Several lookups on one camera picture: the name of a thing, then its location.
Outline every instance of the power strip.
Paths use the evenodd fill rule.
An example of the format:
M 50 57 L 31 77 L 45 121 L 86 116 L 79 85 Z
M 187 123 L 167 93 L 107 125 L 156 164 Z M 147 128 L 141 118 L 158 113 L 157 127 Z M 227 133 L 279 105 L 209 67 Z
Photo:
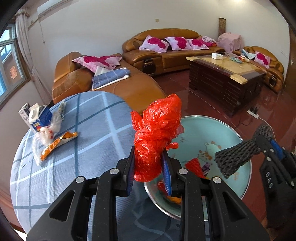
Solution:
M 258 114 L 254 114 L 252 111 L 248 110 L 248 114 L 250 114 L 251 116 L 254 116 L 256 119 L 259 119 L 259 115 Z

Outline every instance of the wooden coffee table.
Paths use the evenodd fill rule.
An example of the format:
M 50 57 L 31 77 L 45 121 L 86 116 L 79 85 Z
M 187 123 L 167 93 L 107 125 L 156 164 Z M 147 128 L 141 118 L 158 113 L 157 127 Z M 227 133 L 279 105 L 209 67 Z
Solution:
M 211 56 L 186 59 L 191 61 L 189 87 L 219 101 L 230 117 L 261 92 L 266 71 L 252 63 L 238 64 L 226 56 L 222 60 Z

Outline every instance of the tissue box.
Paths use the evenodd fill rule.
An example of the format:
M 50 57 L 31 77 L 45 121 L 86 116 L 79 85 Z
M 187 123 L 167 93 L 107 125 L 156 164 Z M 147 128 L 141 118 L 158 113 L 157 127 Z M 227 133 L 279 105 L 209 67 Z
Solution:
M 212 53 L 213 59 L 223 59 L 223 55 L 219 53 Z
M 32 127 L 32 125 L 29 123 L 29 113 L 30 113 L 30 105 L 29 103 L 26 103 L 22 108 L 19 110 L 19 114 L 21 118 L 24 120 L 24 122 L 27 124 L 27 126 L 34 132 L 36 133 L 37 131 Z
M 48 126 L 52 120 L 52 113 L 47 105 L 33 105 L 29 113 L 29 124 L 36 130 L 40 131 L 41 127 Z

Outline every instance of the air conditioner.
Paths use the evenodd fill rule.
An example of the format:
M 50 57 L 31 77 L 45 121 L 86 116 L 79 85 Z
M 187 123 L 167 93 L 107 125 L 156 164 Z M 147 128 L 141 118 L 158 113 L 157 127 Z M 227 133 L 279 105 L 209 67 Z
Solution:
M 49 11 L 53 10 L 57 6 L 62 5 L 65 2 L 70 0 L 48 0 L 46 3 L 42 4 L 40 7 L 37 8 L 38 18 L 42 17 Z

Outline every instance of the door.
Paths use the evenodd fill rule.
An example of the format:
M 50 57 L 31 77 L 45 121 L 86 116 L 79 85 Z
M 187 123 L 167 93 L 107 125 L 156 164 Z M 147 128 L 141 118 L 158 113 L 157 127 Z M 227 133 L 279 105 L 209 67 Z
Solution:
M 290 30 L 290 59 L 286 75 L 285 91 L 296 100 L 296 36 Z

